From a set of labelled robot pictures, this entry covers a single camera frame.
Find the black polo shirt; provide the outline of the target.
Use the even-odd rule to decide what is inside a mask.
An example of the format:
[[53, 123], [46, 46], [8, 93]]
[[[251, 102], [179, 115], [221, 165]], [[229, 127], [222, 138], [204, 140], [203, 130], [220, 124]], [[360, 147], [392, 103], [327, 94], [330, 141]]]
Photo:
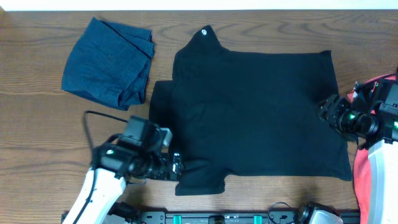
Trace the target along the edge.
[[318, 117], [337, 92], [328, 50], [236, 52], [203, 27], [150, 100], [150, 120], [171, 130], [170, 152], [182, 157], [176, 195], [220, 194], [229, 175], [350, 181], [347, 143]]

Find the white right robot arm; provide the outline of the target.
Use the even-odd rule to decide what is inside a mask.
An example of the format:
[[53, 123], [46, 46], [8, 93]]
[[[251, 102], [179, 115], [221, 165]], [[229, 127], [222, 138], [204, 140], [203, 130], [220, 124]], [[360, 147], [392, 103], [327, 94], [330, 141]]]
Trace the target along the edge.
[[354, 159], [360, 222], [397, 224], [397, 110], [381, 96], [353, 93], [321, 102], [319, 116], [347, 140], [365, 140]]

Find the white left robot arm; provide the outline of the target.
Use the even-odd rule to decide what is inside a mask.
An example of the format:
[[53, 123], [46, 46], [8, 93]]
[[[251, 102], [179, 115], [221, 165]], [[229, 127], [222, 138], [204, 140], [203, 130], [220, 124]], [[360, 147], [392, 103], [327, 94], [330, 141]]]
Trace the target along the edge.
[[177, 181], [182, 155], [104, 143], [94, 149], [92, 165], [64, 223], [103, 223], [131, 178]]

